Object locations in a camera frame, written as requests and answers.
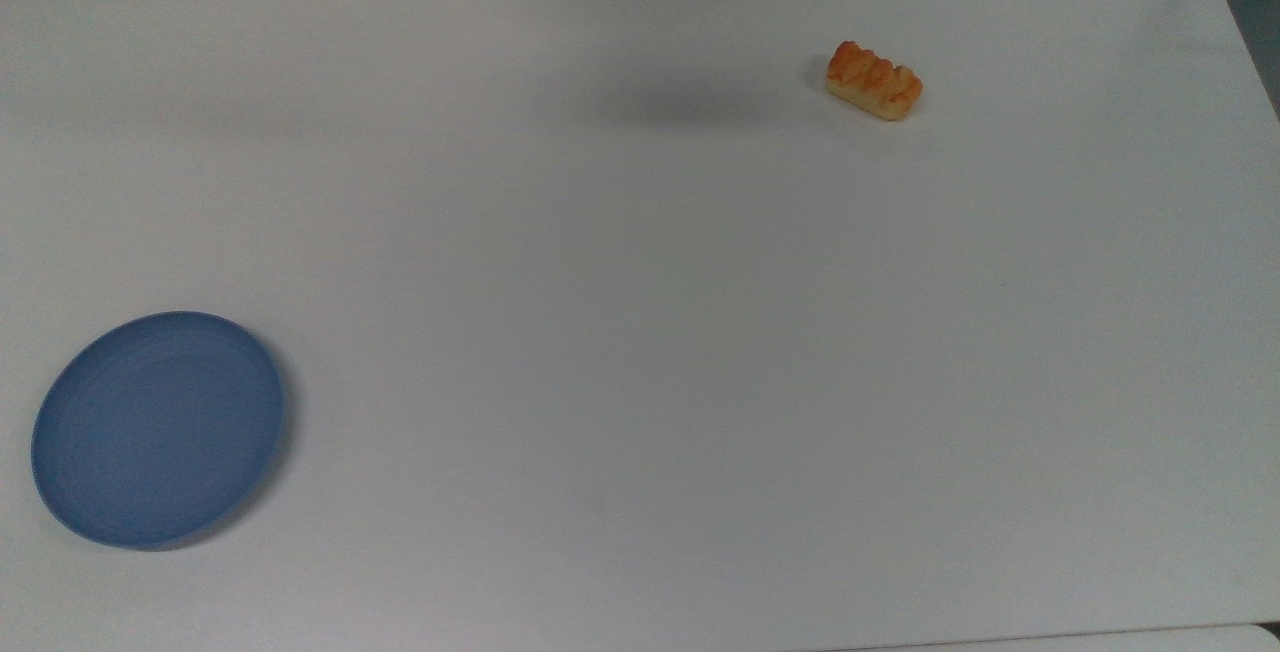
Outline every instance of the pastry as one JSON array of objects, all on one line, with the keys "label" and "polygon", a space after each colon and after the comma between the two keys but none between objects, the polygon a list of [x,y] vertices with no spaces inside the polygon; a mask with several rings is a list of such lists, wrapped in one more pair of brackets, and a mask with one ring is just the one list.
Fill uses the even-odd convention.
[{"label": "pastry", "polygon": [[827,91],[881,119],[902,119],[924,91],[908,67],[893,67],[856,42],[841,42],[827,65]]}]

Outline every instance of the white object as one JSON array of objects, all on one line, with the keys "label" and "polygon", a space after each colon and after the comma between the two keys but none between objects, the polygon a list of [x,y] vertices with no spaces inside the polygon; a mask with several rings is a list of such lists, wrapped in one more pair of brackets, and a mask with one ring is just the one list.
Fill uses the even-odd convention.
[{"label": "white object", "polygon": [[[269,1],[0,0],[8,647],[1280,617],[1280,127],[1224,0]],[[822,91],[845,38],[910,118]],[[31,423],[166,309],[297,429],[223,534],[105,551]]]}]

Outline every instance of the bread roll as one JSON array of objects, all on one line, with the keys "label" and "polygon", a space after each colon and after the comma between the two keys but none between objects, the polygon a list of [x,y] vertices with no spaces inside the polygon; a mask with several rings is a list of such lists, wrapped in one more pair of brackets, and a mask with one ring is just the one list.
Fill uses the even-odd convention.
[{"label": "bread roll", "polygon": [[841,42],[827,65],[827,91],[881,119],[899,120],[911,110],[924,85],[910,68],[893,67],[856,42]]}]

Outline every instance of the table surface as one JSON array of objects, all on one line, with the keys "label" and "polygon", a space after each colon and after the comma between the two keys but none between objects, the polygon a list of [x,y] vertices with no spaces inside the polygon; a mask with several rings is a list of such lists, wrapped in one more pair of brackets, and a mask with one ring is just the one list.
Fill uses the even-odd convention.
[{"label": "table surface", "polygon": [[1280,642],[1258,626],[1220,626],[1084,634],[929,646],[929,652],[1275,652]]},{"label": "table surface", "polygon": [[[23,649],[781,652],[1280,617],[1280,126],[1224,0],[0,0]],[[925,92],[823,92],[852,38]],[[77,538],[46,388],[170,309],[292,428]]]}]

